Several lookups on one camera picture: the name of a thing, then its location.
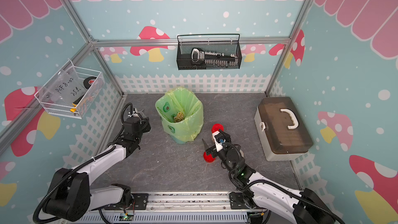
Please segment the peanut jar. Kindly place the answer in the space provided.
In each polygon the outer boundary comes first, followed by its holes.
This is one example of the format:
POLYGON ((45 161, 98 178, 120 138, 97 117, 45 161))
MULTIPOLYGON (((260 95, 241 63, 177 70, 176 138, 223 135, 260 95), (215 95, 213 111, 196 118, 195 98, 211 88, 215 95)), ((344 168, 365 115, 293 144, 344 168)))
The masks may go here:
POLYGON ((219 123, 216 123, 216 124, 214 124, 214 125, 212 126, 211 132, 212 132, 212 133, 215 133, 215 132, 217 132, 217 131, 219 131, 219 130, 224 131, 224 127, 223 127, 223 125, 221 125, 221 124, 219 124, 219 123))

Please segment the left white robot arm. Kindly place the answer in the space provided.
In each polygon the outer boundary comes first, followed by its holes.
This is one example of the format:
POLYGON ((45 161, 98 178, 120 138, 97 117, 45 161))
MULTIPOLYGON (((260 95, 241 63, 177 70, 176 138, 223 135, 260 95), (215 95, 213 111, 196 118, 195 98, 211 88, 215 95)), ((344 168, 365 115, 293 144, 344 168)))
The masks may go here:
POLYGON ((132 103, 124 106, 120 120, 119 133, 103 152, 76 167, 55 172, 47 194, 34 211, 34 223, 48 224, 59 219, 75 222, 89 211, 98 211, 101 219, 108 223, 102 211, 105 207, 114 205, 124 213, 134 207, 136 200, 129 186, 112 184, 91 189, 98 177, 140 149, 143 134, 151 130, 149 118, 132 103))

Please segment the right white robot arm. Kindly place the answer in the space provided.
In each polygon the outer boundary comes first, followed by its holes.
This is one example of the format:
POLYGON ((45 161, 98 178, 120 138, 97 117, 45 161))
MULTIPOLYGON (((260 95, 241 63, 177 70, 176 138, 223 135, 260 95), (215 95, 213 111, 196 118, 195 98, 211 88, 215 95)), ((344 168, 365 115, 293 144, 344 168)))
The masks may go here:
POLYGON ((222 129, 212 130, 212 146, 207 146, 204 159, 221 160, 228 170, 231 183, 243 194, 248 208, 265 208, 292 224, 342 224, 343 220, 333 213, 312 190, 294 190, 278 184, 246 164, 240 145, 233 144, 229 134, 222 129))

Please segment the peanut pile in bin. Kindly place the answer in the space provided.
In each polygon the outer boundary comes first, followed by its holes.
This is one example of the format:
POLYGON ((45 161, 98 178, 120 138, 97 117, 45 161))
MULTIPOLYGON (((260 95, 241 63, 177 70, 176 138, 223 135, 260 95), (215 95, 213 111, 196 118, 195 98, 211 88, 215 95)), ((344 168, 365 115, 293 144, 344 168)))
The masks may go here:
POLYGON ((175 123, 181 122, 185 119, 185 115, 183 112, 178 112, 177 114, 173 115, 173 120, 175 123))

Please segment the green bag trash bin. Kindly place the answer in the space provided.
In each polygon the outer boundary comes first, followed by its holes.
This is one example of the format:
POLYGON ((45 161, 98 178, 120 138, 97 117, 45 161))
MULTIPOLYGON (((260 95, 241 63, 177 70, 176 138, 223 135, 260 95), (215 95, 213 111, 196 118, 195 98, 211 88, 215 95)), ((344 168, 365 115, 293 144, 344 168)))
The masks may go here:
POLYGON ((163 130, 178 144, 192 142, 204 125, 203 103, 190 90, 179 87, 155 103, 163 130))

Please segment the brown lid storage box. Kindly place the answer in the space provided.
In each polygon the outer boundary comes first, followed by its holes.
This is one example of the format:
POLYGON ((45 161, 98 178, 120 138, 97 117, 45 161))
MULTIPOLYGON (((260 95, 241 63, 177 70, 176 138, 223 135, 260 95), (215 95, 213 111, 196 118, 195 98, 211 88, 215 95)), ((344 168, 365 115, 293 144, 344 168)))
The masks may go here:
POLYGON ((267 161, 295 160, 314 144, 290 97, 263 98, 255 124, 267 161))

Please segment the black tape roll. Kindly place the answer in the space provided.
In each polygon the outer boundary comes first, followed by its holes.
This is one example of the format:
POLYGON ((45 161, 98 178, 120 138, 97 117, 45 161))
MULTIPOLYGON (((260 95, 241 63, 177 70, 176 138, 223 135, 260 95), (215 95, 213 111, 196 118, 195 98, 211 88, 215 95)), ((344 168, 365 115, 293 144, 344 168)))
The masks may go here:
POLYGON ((97 79, 97 77, 95 77, 95 76, 87 77, 86 79, 84 79, 84 87, 87 90, 90 89, 90 87, 94 84, 96 79, 97 79))

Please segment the yellow black tool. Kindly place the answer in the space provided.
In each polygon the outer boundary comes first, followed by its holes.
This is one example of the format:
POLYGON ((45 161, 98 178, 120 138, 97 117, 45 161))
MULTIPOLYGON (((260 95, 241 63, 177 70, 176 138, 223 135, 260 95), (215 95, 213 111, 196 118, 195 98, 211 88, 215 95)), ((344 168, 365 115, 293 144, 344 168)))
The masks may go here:
POLYGON ((82 100, 84 96, 82 95, 81 97, 79 97, 76 101, 73 102, 73 108, 70 109, 70 111, 72 113, 76 113, 77 112, 77 105, 79 104, 79 102, 82 100))

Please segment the clear plastic bag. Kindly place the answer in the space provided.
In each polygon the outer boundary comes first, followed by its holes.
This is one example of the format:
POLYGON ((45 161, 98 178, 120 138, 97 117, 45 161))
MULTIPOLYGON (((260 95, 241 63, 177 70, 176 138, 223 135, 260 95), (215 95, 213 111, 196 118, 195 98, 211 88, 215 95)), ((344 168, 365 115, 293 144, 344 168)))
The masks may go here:
POLYGON ((87 89, 84 83, 79 79, 73 66, 66 70, 59 70, 49 84, 44 88, 42 102, 48 106, 70 110, 73 108, 73 102, 82 95, 87 89))

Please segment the socket set in basket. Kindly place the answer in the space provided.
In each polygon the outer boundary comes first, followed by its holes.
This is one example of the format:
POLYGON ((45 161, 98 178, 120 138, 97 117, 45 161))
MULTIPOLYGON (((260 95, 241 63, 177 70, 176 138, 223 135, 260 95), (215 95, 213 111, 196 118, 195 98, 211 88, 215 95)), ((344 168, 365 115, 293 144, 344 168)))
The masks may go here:
POLYGON ((205 65, 208 67, 239 67, 239 57, 235 54, 227 56, 224 53, 204 51, 199 48, 193 48, 190 62, 195 65, 205 65))

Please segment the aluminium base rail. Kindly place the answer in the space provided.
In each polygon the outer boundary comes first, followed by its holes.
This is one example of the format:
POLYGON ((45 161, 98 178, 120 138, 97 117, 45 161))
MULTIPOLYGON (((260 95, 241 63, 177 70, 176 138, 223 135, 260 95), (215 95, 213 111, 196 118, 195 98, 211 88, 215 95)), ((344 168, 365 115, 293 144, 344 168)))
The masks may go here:
POLYGON ((115 204, 101 212, 89 211, 79 224, 255 224, 272 214, 272 223, 293 224, 293 208, 267 204, 250 208, 242 193, 229 191, 148 192, 132 194, 134 205, 123 209, 115 204))

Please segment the black mesh wall basket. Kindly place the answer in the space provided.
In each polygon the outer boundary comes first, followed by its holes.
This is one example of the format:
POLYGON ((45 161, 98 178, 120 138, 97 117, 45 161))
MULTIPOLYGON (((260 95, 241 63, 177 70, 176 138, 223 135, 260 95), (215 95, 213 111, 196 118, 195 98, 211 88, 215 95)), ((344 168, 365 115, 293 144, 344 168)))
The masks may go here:
POLYGON ((239 69, 239 34, 178 35, 179 70, 239 69))

